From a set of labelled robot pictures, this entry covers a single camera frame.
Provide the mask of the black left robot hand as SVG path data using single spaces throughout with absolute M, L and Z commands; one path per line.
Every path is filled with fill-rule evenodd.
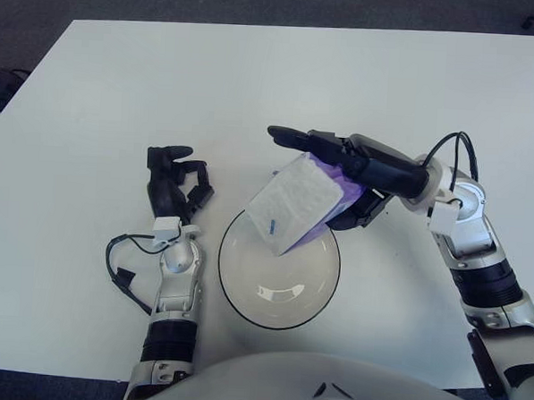
M 147 191 L 154 217 L 178 217 L 182 225 L 203 209 L 213 196 L 207 163 L 200 160 L 183 161 L 193 153 L 183 145 L 150 147 L 147 149 L 147 168 L 150 172 Z M 185 194 L 182 186 L 189 174 L 197 174 L 197 184 Z

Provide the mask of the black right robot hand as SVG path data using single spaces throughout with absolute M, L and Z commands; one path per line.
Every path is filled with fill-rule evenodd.
M 301 132 L 269 126 L 274 143 L 317 156 L 341 168 L 342 174 L 363 188 L 358 200 L 326 225 L 335 231 L 368 226 L 394 197 L 413 199 L 428 185 L 427 169 L 398 150 L 369 137 L 353 134 L 338 138 L 332 132 Z

